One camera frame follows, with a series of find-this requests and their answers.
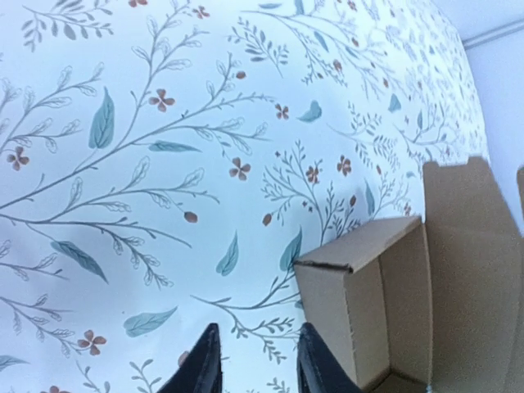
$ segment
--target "brown flower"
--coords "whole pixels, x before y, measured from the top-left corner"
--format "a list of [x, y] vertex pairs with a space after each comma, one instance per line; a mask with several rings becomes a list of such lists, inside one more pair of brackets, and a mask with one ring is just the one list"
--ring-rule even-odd
[[344, 176], [347, 176], [347, 174], [351, 172], [351, 160], [345, 158], [344, 156], [341, 156], [341, 162], [337, 164], [337, 170], [339, 172], [342, 171], [342, 174], [344, 174]]
[[268, 213], [264, 216], [264, 219], [262, 220], [262, 224], [264, 224], [266, 227], [271, 223], [271, 219], [273, 218], [273, 215], [271, 213]]
[[165, 98], [165, 89], [159, 88], [156, 90], [158, 97], [149, 98], [149, 103], [151, 105], [158, 105], [158, 110], [160, 112], [165, 112], [167, 110], [166, 105], [173, 105], [175, 103], [174, 98]]
[[342, 71], [342, 64], [341, 64], [338, 60], [334, 60], [334, 61], [333, 61], [333, 67], [334, 67], [335, 70], [337, 70], [338, 72], [341, 72], [341, 71]]
[[196, 224], [198, 222], [198, 216], [192, 211], [186, 211], [183, 214], [183, 217], [191, 224]]
[[283, 108], [280, 106], [280, 104], [275, 105], [275, 108], [277, 108], [277, 117], [279, 119], [287, 120], [289, 119], [289, 108], [287, 106], [284, 106]]
[[42, 391], [42, 393], [69, 393], [68, 391], [61, 391], [57, 386], [51, 386], [49, 391]]
[[209, 18], [210, 17], [209, 12], [206, 12], [206, 8], [203, 7], [203, 6], [199, 6], [198, 9], [194, 9], [193, 13], [196, 14], [196, 17], [198, 19], [204, 19], [204, 18]]
[[305, 175], [308, 177], [308, 181], [310, 183], [313, 183], [313, 184], [316, 184], [318, 183], [318, 173], [320, 171], [318, 170], [318, 167], [312, 167], [310, 166], [307, 170], [307, 172], [305, 173]]
[[87, 330], [84, 333], [85, 340], [78, 340], [80, 348], [89, 348], [89, 353], [92, 356], [100, 354], [100, 350], [97, 346], [103, 346], [107, 343], [107, 340], [102, 336], [96, 336], [93, 333], [93, 330]]
[[131, 7], [135, 8], [137, 4], [140, 4], [141, 6], [146, 6], [147, 0], [129, 0], [128, 3]]
[[184, 351], [180, 357], [178, 358], [178, 366], [182, 366], [182, 363], [187, 359], [187, 357], [189, 356], [189, 352], [187, 351]]
[[233, 158], [233, 164], [236, 166], [236, 168], [232, 168], [229, 170], [229, 175], [234, 178], [238, 175], [238, 178], [241, 181], [246, 181], [247, 176], [246, 174], [251, 170], [251, 165], [245, 164], [242, 165], [240, 158]]
[[15, 154], [10, 154], [7, 156], [7, 162], [13, 163], [13, 169], [14, 170], [20, 170], [20, 164], [27, 165], [29, 163], [29, 157], [24, 157], [22, 154], [24, 153], [24, 148], [22, 146], [17, 146], [15, 148]]

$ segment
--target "brown cardboard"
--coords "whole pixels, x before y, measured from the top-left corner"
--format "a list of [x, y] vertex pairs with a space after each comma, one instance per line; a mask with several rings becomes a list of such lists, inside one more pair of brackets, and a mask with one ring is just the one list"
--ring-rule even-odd
[[358, 386], [426, 391], [431, 280], [420, 217], [367, 223], [300, 257], [295, 272], [306, 318]]
[[424, 225], [376, 220], [296, 261], [306, 318], [366, 391], [522, 393], [522, 236], [482, 158], [423, 172]]
[[[524, 200], [524, 172], [517, 176]], [[488, 164], [424, 166], [434, 391], [524, 392], [523, 241]]]

